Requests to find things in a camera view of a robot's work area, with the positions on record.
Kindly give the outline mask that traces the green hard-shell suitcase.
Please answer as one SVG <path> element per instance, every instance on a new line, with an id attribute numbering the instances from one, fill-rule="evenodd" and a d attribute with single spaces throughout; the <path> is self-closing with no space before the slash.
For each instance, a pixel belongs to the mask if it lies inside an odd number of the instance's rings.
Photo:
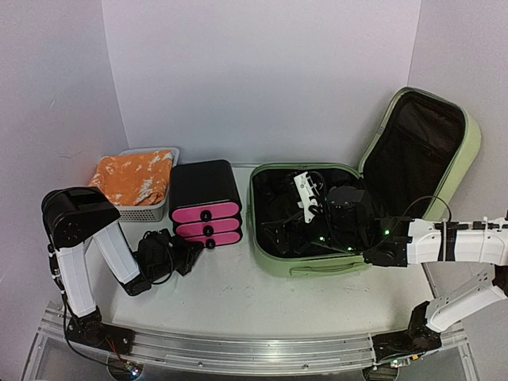
<path id="1" fill-rule="evenodd" d="M 327 256 L 273 256 L 261 247 L 261 224 L 293 217 L 302 210 L 292 179 L 317 171 L 327 187 L 351 185 L 372 197 L 375 220 L 411 217 L 438 221 L 481 145 L 478 124 L 458 105 L 417 88 L 405 87 L 387 111 L 356 167 L 339 163 L 265 164 L 249 180 L 252 252 L 257 264 L 278 277 L 340 275 L 340 260 Z M 338 241 L 364 244 L 349 235 Z M 375 239 L 367 245 L 371 247 Z"/>

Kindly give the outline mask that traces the black pink drawer organizer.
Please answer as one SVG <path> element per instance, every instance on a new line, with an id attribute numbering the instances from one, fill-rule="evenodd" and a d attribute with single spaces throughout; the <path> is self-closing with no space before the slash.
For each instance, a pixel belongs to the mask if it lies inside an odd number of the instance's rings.
<path id="1" fill-rule="evenodd" d="M 242 203 L 229 161 L 175 166 L 168 201 L 174 234 L 207 249 L 241 241 Z"/>

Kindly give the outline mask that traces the white perforated plastic basket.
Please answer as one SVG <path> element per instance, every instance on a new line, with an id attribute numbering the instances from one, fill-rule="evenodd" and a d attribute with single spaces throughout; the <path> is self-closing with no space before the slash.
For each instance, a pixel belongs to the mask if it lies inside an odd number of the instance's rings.
<path id="1" fill-rule="evenodd" d="M 133 148 L 120 152 L 118 156 L 131 156 L 158 151 L 171 151 L 172 167 L 178 164 L 180 150 L 176 147 L 154 147 L 154 148 Z M 150 206 L 118 206 L 117 209 L 121 215 L 120 221 L 123 222 L 158 222 L 164 217 L 164 211 L 167 206 L 169 188 L 166 189 L 164 200 Z"/>

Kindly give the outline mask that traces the orange snack bag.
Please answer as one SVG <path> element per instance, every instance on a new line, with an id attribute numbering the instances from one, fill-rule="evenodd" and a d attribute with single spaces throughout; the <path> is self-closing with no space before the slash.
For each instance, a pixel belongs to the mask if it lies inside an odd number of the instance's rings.
<path id="1" fill-rule="evenodd" d="M 106 156 L 89 185 L 98 188 L 115 206 L 154 206 L 166 197 L 173 163 L 174 153 L 167 149 Z"/>

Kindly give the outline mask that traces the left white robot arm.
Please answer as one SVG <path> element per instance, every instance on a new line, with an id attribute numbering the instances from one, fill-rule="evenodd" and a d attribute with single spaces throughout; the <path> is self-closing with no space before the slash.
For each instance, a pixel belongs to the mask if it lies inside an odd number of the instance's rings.
<path id="1" fill-rule="evenodd" d="M 120 225 L 120 212 L 96 187 L 52 190 L 41 203 L 52 277 L 67 307 L 80 318 L 76 334 L 91 347 L 106 340 L 106 328 L 89 316 L 98 311 L 86 254 L 94 244 L 129 296 L 138 296 L 188 274 L 205 246 L 173 235 L 147 231 L 132 250 Z"/>

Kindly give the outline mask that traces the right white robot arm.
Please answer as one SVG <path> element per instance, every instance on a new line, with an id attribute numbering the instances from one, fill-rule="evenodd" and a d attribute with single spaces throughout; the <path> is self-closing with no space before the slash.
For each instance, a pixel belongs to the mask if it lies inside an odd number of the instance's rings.
<path id="1" fill-rule="evenodd" d="M 489 264 L 453 292 L 414 308 L 422 313 L 401 333 L 399 344 L 408 352 L 416 352 L 429 341 L 431 331 L 442 333 L 455 322 L 507 298 L 507 220 L 457 222 L 425 221 L 411 217 L 376 219 L 371 223 L 368 237 L 375 244 L 344 246 L 336 235 L 360 235 L 359 228 L 333 226 L 317 209 L 299 212 L 281 221 L 264 222 L 264 236 L 282 256 L 303 253 L 311 246 L 327 249 L 340 263 L 330 271 L 350 272 L 368 265 L 377 267 L 406 267 L 410 264 L 438 262 L 476 262 Z"/>

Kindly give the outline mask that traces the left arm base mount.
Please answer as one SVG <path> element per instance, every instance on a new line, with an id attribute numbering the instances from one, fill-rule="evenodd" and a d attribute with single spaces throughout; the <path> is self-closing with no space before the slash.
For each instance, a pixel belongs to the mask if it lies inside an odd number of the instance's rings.
<path id="1" fill-rule="evenodd" d="M 102 323 L 97 329 L 79 329 L 72 322 L 65 329 L 65 333 L 71 343 L 101 349 L 120 356 L 131 353 L 135 337 L 135 332 L 131 329 Z"/>

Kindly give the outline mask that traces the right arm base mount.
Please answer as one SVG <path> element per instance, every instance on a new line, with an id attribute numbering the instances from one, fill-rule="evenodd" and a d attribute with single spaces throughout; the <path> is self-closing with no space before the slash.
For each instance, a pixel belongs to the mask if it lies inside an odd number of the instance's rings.
<path id="1" fill-rule="evenodd" d="M 376 334 L 372 338 L 377 364 L 402 357 L 422 355 L 441 347 L 441 335 L 425 325 L 426 320 L 411 321 L 404 330 Z"/>

